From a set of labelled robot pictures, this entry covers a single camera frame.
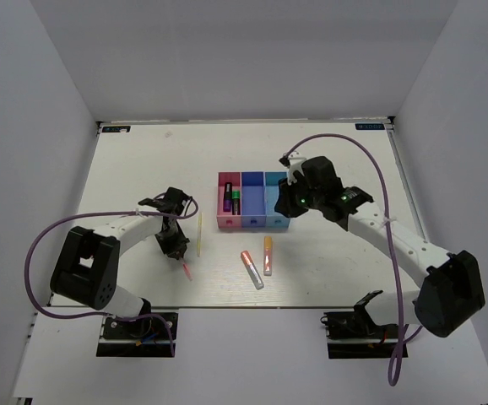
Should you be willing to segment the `pink gel pen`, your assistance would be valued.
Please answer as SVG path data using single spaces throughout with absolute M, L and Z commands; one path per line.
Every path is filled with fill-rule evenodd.
M 181 262 L 182 262 L 182 267 L 183 267 L 183 270 L 184 270 L 184 273 L 185 273 L 187 279 L 190 282 L 192 282 L 193 281 L 193 278 L 192 278 L 192 274 L 191 274 L 190 268 L 187 265 L 187 262 L 185 261 L 185 259 L 181 259 Z

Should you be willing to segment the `yellow gel pen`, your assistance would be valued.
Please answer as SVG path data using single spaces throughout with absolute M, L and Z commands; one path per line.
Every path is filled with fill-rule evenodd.
M 198 227 L 197 227 L 197 257 L 201 257 L 202 246 L 202 228 L 203 228 L 203 213 L 198 213 Z

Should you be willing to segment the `green cap black highlighter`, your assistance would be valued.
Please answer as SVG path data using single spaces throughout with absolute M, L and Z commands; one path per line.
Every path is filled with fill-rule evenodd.
M 241 194 L 238 190 L 234 190 L 232 192 L 232 214 L 233 215 L 240 215 L 241 214 Z

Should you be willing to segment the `purple cap black highlighter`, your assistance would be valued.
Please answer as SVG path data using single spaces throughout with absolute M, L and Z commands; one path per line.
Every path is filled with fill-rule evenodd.
M 232 212 L 232 183 L 226 182 L 224 184 L 224 193 L 223 193 L 223 211 L 225 213 Z

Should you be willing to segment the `yellow cap orange marker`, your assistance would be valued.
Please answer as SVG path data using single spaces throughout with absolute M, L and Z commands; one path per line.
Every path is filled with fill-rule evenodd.
M 272 275 L 272 252 L 273 239 L 271 236 L 265 236 L 263 240 L 263 275 Z

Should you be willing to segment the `orange cap grey marker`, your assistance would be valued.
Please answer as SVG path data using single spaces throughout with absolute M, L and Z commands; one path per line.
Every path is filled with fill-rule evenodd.
M 260 272 L 258 271 L 257 267 L 255 266 L 252 257 L 249 251 L 242 251 L 241 252 L 241 260 L 247 270 L 247 273 L 252 280 L 252 283 L 256 290 L 260 290 L 264 288 L 264 282 L 261 278 Z

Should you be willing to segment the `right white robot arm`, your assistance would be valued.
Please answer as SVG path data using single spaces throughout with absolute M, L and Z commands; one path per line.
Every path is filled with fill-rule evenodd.
M 360 299 L 337 338 L 375 336 L 387 325 L 420 325 L 446 338 L 485 305 L 476 258 L 435 246 L 389 220 L 373 197 L 357 186 L 346 187 L 324 156 L 282 157 L 287 176 L 279 181 L 277 213 L 294 219 L 316 210 L 343 230 L 370 243 L 385 256 L 394 254 L 400 269 L 416 285 L 414 291 L 387 294 L 375 290 Z

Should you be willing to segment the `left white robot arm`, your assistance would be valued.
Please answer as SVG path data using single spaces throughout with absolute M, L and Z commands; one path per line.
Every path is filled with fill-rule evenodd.
M 184 191 L 170 187 L 138 205 L 152 212 L 123 215 L 114 221 L 86 229 L 69 230 L 52 274 L 50 288 L 90 309 L 123 318 L 123 326 L 135 337 L 152 327 L 150 303 L 117 284 L 121 256 L 153 236 L 164 256 L 182 261 L 189 239 L 178 223 L 193 203 Z

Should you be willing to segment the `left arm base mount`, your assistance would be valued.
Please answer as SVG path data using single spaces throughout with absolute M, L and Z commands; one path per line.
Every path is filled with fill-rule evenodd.
M 176 349 L 179 314 L 161 312 L 170 332 L 158 318 L 136 322 L 104 320 L 100 330 L 98 358 L 172 358 Z

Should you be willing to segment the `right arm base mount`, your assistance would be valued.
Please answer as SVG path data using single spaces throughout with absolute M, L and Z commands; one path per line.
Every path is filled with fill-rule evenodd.
M 398 343 L 398 327 L 365 325 L 353 311 L 324 312 L 329 359 L 388 359 Z

